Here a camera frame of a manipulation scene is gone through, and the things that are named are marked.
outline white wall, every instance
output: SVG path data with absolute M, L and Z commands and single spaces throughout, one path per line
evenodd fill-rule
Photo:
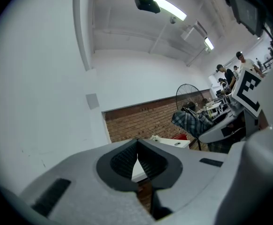
M 263 34 L 262 38 L 258 41 L 258 43 L 256 45 L 254 45 L 253 47 L 251 47 L 247 50 L 242 51 L 244 54 L 244 57 L 246 59 L 251 59 L 252 61 L 254 61 L 254 63 L 257 66 L 258 66 L 258 64 L 256 63 L 256 58 L 258 58 L 261 61 L 261 63 L 265 62 L 264 55 L 269 54 L 268 47 L 270 46 L 270 41 L 271 41 L 271 39 L 268 37 L 268 35 Z M 241 64 L 241 62 L 237 58 L 234 58 L 232 63 L 229 66 L 227 66 L 227 68 L 229 68 L 233 71 L 234 66 L 240 67 L 240 64 Z M 216 81 L 218 81 L 218 79 L 220 77 L 225 78 L 224 73 L 220 73 L 220 72 L 214 73 L 211 76 L 214 76 Z M 214 88 L 212 88 L 212 91 L 214 94 L 216 94 L 216 91 L 219 89 L 222 89 L 222 88 L 223 88 L 222 86 L 214 87 Z
M 218 64 L 226 65 L 232 61 L 227 66 L 232 71 L 234 65 L 240 66 L 240 61 L 235 57 L 237 51 L 242 51 L 245 58 L 252 59 L 254 62 L 256 61 L 255 58 L 258 58 L 263 63 L 265 61 L 264 55 L 269 53 L 267 48 L 270 46 L 270 38 L 264 33 L 258 40 L 243 25 L 233 23 L 230 32 L 214 46 L 215 48 L 210 54 L 197 59 L 193 65 L 201 70 L 206 79 L 214 76 L 215 80 L 218 81 L 220 77 L 225 78 L 223 73 L 215 72 Z M 211 95 L 215 97 L 216 91 L 219 89 L 222 89 L 222 86 L 214 84 L 211 88 Z
M 62 159 L 108 143 L 100 108 L 86 101 L 96 71 L 83 67 L 72 5 L 14 0 L 0 18 L 0 184 L 16 194 Z
M 198 69 L 161 55 L 99 50 L 93 56 L 93 66 L 100 83 L 102 111 L 173 97 L 185 83 L 199 90 L 210 88 Z
M 214 44 L 214 49 L 210 54 L 196 60 L 193 64 L 198 66 L 203 75 L 207 78 L 214 74 L 218 64 L 225 65 L 235 57 L 237 51 L 245 51 L 257 42 L 257 37 L 251 35 L 247 29 L 234 23 L 230 32 Z

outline white box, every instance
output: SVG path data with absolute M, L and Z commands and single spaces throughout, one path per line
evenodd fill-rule
M 261 82 L 261 77 L 248 68 L 243 68 L 240 72 L 239 79 L 232 90 L 232 98 L 245 106 L 252 114 L 258 117 L 262 110 L 255 93 L 255 88 Z

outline black shirt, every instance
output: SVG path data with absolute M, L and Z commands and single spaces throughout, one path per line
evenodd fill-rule
M 231 81 L 232 81 L 232 78 L 234 77 L 235 78 L 235 75 L 234 73 L 228 68 L 226 69 L 226 73 L 224 74 L 227 82 L 228 82 L 228 85 L 230 85 Z

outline black slot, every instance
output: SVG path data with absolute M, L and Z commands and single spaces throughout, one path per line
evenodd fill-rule
M 137 161 L 137 140 L 133 139 L 98 159 L 98 176 L 117 191 L 137 193 L 137 183 L 131 181 L 133 167 Z
M 57 179 L 31 206 L 39 214 L 47 217 L 67 188 L 71 181 L 66 179 Z
M 200 160 L 201 163 L 206 163 L 206 164 L 209 164 L 209 165 L 212 165 L 212 166 L 216 166 L 216 167 L 221 167 L 223 162 L 220 162 L 220 161 L 217 161 L 217 160 L 212 160 L 212 159 L 209 159 L 209 158 L 202 158 Z
M 159 176 L 168 167 L 168 161 L 157 152 L 138 144 L 138 160 L 150 180 Z
M 224 127 L 221 129 L 221 132 L 223 134 L 223 137 L 227 137 L 229 135 L 231 135 L 234 131 L 233 127 Z

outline red object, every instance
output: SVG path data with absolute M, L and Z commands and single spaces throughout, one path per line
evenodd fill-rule
M 187 136 L 185 134 L 178 134 L 175 137 L 172 137 L 172 139 L 176 139 L 176 140 L 187 140 Z

